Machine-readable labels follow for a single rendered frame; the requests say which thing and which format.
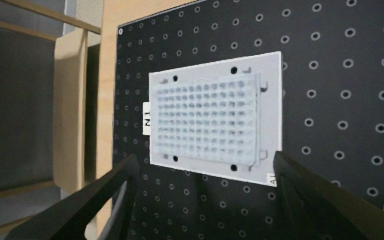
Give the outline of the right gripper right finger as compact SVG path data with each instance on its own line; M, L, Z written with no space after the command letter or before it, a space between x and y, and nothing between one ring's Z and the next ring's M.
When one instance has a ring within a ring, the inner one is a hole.
M329 224L331 240L384 240L382 209L314 174L280 150L275 151L272 166L291 240L322 240L295 189Z

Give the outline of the black perforated breadboard plate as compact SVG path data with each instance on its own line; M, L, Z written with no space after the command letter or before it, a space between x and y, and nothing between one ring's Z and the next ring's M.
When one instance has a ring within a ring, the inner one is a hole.
M384 0L195 0L117 26L111 169L126 240L290 240L277 186L150 164L150 73L280 52L283 152L384 211Z

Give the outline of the grey flat rectangular plate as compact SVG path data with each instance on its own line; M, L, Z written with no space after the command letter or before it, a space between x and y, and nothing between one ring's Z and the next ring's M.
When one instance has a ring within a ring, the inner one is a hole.
M253 72L261 73L261 150L259 151L261 165L259 167L153 153L152 85ZM272 166L276 150L283 152L283 55L281 51L150 74L152 164L277 186Z

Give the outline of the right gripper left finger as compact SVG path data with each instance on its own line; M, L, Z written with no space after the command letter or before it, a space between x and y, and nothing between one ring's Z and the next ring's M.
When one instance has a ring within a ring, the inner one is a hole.
M10 230L4 240L87 240L91 220L121 187L97 240L126 240L140 165L131 154L103 176Z

